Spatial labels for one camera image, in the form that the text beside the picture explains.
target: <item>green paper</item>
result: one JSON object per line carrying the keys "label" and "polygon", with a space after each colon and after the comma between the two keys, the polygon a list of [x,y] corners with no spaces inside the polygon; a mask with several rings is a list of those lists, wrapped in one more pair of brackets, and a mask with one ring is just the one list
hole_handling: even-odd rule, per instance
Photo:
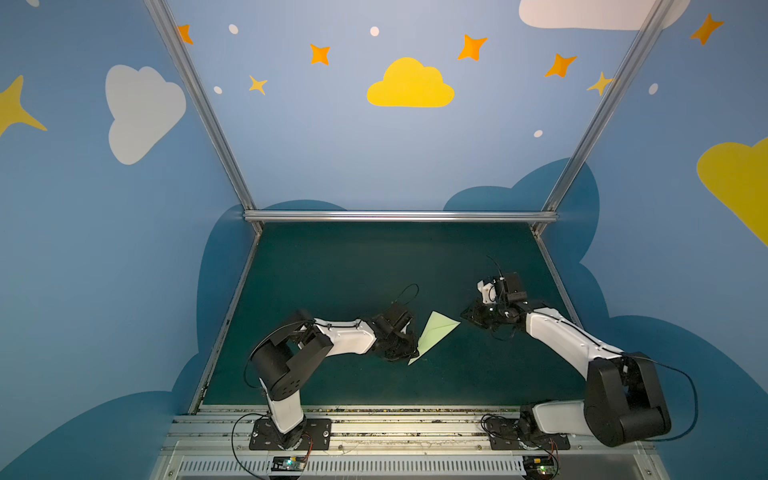
{"label": "green paper", "polygon": [[444,339],[458,324],[459,322],[451,320],[441,313],[432,312],[429,320],[427,320],[427,326],[424,327],[424,331],[421,337],[419,337],[419,356],[410,359],[408,364],[410,365],[422,358],[422,355],[427,353],[437,342]]}

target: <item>yellow cloud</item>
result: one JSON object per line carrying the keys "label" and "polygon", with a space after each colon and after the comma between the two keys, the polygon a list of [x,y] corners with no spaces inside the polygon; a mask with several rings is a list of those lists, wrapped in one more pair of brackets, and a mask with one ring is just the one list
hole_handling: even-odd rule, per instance
{"label": "yellow cloud", "polygon": [[704,186],[768,245],[768,138],[754,147],[715,145],[697,170]]}
{"label": "yellow cloud", "polygon": [[442,83],[440,70],[414,58],[395,60],[384,80],[368,89],[368,101],[379,107],[445,107],[453,95],[453,88]]}

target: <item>blue wall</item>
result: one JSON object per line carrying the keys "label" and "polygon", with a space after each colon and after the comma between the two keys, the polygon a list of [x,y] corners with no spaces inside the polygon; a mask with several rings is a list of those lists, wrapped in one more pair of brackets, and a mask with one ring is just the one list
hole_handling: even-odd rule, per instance
{"label": "blue wall", "polygon": [[[724,24],[702,45],[690,36],[708,14]],[[765,2],[691,2],[659,37],[561,220],[545,231],[585,327],[693,376],[698,427],[657,444],[671,478],[744,478],[729,460],[737,452],[753,458],[747,476],[762,478],[766,464],[757,444],[739,439],[768,430],[768,246],[697,174],[713,146],[768,137],[768,65],[757,60],[766,17]],[[768,168],[768,157],[757,160]],[[684,377],[662,375],[674,434],[690,423],[692,398]]]}
{"label": "blue wall", "polygon": [[[503,0],[169,3],[189,25],[185,46],[262,208],[539,210],[499,203],[498,189],[571,156],[601,98],[588,88],[613,76],[635,36],[537,28]],[[478,61],[458,60],[465,35],[488,38]],[[328,65],[311,63],[310,45],[330,46]],[[564,78],[545,77],[555,55],[578,57]],[[404,57],[437,68],[453,101],[370,103],[369,87]],[[250,77],[267,81],[264,94]],[[467,191],[476,187],[487,188]]]}
{"label": "blue wall", "polygon": [[115,65],[181,84],[141,0],[0,5],[0,128],[20,75],[45,126],[0,134],[2,480],[146,478],[253,242],[189,98],[140,161],[118,161]]}

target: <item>side wall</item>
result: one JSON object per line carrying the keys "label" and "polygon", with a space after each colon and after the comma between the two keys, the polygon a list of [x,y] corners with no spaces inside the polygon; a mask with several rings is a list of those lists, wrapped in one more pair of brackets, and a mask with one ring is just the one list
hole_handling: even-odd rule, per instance
{"label": "side wall", "polygon": [[141,0],[0,5],[0,478],[146,478],[253,229]]}
{"label": "side wall", "polygon": [[[740,441],[768,429],[765,18],[764,2],[691,2],[545,231],[592,333],[693,376],[698,426],[658,444],[675,479],[742,478],[730,455],[765,465],[755,442]],[[662,374],[682,432],[690,388]]]}

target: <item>white cloud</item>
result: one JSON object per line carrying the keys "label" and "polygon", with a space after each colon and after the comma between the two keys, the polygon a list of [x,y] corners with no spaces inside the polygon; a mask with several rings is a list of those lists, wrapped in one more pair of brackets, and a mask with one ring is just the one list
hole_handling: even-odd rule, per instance
{"label": "white cloud", "polygon": [[115,65],[107,73],[107,104],[114,122],[109,146],[122,164],[132,165],[181,119],[187,110],[184,91],[166,82],[154,68],[136,71]]}
{"label": "white cloud", "polygon": [[[520,19],[538,28],[640,30],[655,0],[521,0]],[[690,0],[674,0],[664,27],[677,21]]]}

